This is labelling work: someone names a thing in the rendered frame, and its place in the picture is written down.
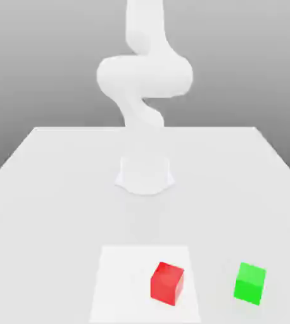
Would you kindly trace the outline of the small green cube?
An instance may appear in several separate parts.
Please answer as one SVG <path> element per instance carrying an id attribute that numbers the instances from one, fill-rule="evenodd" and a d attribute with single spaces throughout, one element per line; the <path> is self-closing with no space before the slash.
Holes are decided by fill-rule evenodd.
<path id="1" fill-rule="evenodd" d="M 266 269 L 242 262 L 236 277 L 233 296 L 236 299 L 259 306 L 266 274 Z"/>

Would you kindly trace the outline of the small red cube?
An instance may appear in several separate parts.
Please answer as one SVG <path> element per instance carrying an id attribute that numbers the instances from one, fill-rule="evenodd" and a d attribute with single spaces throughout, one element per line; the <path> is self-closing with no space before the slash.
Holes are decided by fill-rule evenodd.
<path id="1" fill-rule="evenodd" d="M 150 280 L 152 299 L 175 306 L 184 286 L 184 269 L 160 262 Z"/>

